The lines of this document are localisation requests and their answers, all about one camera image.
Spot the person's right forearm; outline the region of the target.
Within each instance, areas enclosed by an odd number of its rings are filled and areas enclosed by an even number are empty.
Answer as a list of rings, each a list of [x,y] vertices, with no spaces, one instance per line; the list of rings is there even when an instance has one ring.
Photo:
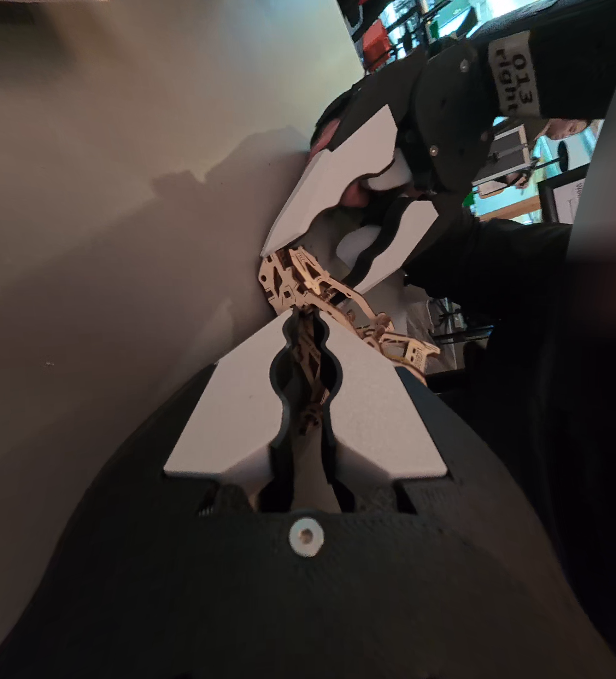
[[[558,291],[573,227],[481,221],[464,209],[404,264],[409,282],[434,298],[493,320],[541,320]]]

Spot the wooden mechanical model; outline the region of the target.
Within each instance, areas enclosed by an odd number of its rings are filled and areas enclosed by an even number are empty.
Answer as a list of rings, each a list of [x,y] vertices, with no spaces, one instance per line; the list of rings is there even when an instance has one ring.
[[[301,435],[320,425],[329,395],[329,388],[321,381],[321,358],[312,327],[312,316],[317,310],[427,385],[427,359],[438,356],[439,348],[398,333],[388,314],[372,310],[363,295],[333,278],[302,246],[264,257],[258,279],[278,316],[293,308],[300,312],[293,353],[311,388],[310,401],[298,420]]]

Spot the dark panel with white frame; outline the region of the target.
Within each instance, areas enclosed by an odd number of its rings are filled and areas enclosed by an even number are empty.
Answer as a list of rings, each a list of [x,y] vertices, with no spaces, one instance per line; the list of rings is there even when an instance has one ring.
[[[531,153],[524,124],[496,135],[488,159],[492,177],[497,179],[528,168]]]

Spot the person's right hand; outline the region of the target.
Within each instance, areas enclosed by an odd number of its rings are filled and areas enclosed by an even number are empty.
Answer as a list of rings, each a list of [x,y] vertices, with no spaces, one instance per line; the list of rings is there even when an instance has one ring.
[[[326,123],[315,128],[311,138],[309,154],[306,164],[310,164],[312,158],[326,148],[340,125],[340,118],[335,117]],[[368,191],[362,187],[359,180],[352,182],[342,193],[338,206],[344,208],[364,208],[368,205],[370,196]]]

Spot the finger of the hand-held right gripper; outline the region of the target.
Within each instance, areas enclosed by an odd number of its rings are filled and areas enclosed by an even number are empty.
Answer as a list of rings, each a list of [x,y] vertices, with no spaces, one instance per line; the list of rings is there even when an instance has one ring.
[[[384,105],[334,151],[317,153],[278,214],[260,257],[305,234],[318,215],[339,204],[353,182],[384,172],[393,162],[396,137],[397,125]]]
[[[437,218],[429,200],[396,199],[382,226],[367,225],[347,233],[347,287],[363,294],[395,274]]]

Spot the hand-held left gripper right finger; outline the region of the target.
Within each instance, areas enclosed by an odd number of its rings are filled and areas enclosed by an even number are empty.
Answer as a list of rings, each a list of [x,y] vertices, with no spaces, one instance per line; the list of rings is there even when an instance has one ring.
[[[404,379],[422,387],[325,312],[313,316],[320,354],[321,460],[338,505],[378,488],[448,475]]]

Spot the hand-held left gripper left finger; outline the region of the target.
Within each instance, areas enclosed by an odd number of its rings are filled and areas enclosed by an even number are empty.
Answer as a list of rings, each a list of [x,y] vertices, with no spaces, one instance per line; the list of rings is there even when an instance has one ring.
[[[223,356],[163,471],[238,486],[263,511],[294,499],[290,430],[295,415],[295,311]]]

